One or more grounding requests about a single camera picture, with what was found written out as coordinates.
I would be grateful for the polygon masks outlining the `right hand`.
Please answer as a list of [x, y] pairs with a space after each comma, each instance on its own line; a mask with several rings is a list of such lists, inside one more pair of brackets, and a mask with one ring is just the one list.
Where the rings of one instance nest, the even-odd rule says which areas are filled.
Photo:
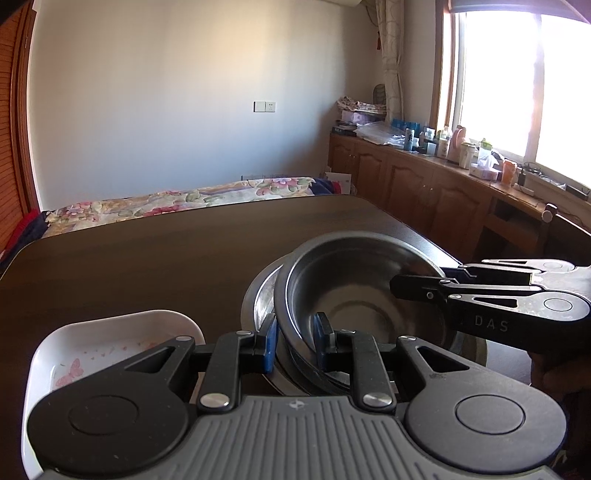
[[532, 385], [562, 401], [567, 395], [590, 390], [590, 360], [553, 363], [542, 355], [528, 353], [531, 359]]

